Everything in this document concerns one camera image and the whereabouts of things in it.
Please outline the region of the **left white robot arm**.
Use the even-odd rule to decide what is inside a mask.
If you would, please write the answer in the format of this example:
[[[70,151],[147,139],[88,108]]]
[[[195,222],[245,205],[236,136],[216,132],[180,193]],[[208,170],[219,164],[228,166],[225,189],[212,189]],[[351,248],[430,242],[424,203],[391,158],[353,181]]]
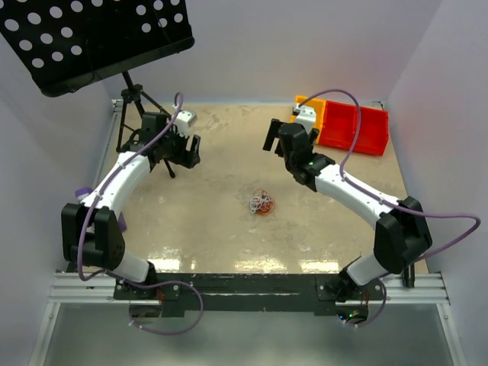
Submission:
[[[192,111],[172,118],[146,112],[139,129],[119,149],[109,173],[96,189],[61,212],[63,256],[78,268],[94,266],[126,281],[141,299],[158,290],[154,265],[131,254],[119,224],[125,203],[142,180],[162,161],[187,169],[201,160],[201,138],[191,134],[197,120]]]

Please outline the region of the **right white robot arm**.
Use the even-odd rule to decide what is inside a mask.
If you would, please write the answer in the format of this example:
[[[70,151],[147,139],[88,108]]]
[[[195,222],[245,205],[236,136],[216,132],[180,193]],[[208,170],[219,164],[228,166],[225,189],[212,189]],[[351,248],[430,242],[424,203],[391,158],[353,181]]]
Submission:
[[[317,135],[316,129],[307,132],[300,124],[274,119],[263,149],[283,158],[298,184],[338,201],[374,230],[372,253],[355,259],[326,285],[328,292],[345,302],[358,299],[371,281],[408,268],[432,246],[432,237],[421,215],[422,205],[415,198],[400,200],[374,191],[341,172],[333,159],[314,152]]]

